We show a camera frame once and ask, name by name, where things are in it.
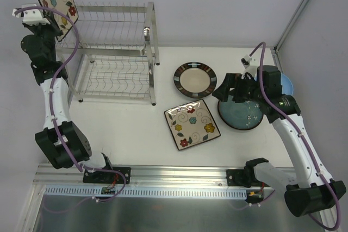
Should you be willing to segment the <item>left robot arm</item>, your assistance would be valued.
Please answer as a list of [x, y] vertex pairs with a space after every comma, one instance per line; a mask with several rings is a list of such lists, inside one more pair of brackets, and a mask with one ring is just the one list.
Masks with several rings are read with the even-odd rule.
[[21, 41], [22, 50], [29, 56], [35, 80], [43, 91], [45, 122], [35, 134], [35, 141], [56, 169], [76, 166], [80, 171], [95, 172], [103, 183], [114, 177], [108, 157], [93, 153], [87, 137], [74, 124], [69, 113], [69, 75], [66, 62], [57, 60], [55, 41], [62, 31], [51, 11], [39, 9], [15, 12], [22, 16], [23, 26], [31, 31]]

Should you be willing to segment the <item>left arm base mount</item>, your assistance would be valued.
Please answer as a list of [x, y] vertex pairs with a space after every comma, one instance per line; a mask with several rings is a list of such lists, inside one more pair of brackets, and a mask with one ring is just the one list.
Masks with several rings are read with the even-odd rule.
[[116, 180], [115, 184], [123, 184], [124, 180], [121, 177], [121, 173], [126, 179], [126, 184], [129, 184], [131, 179], [131, 168], [130, 167], [121, 167], [121, 166], [114, 166], [113, 167], [115, 172], [101, 172], [101, 171], [94, 171], [89, 172], [85, 170], [83, 175], [83, 183], [86, 184], [112, 184], [114, 180]]

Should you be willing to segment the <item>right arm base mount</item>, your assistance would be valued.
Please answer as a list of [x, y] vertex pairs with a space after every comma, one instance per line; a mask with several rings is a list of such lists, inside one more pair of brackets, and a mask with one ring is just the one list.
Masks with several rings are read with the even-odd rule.
[[226, 180], [227, 180], [227, 186], [247, 187], [244, 170], [242, 169], [227, 169]]

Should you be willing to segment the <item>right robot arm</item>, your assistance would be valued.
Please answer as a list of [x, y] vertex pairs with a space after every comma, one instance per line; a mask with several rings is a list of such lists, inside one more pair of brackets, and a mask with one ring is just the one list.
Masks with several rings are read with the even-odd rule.
[[293, 164], [296, 177], [273, 167], [264, 158], [249, 160], [233, 181], [244, 187], [265, 183], [284, 196], [286, 206], [296, 217], [338, 206], [346, 193], [342, 181], [335, 181], [309, 138], [306, 137], [299, 106], [291, 95], [285, 95], [281, 73], [275, 66], [257, 68], [257, 75], [227, 73], [213, 92], [220, 103], [256, 102], [277, 131]]

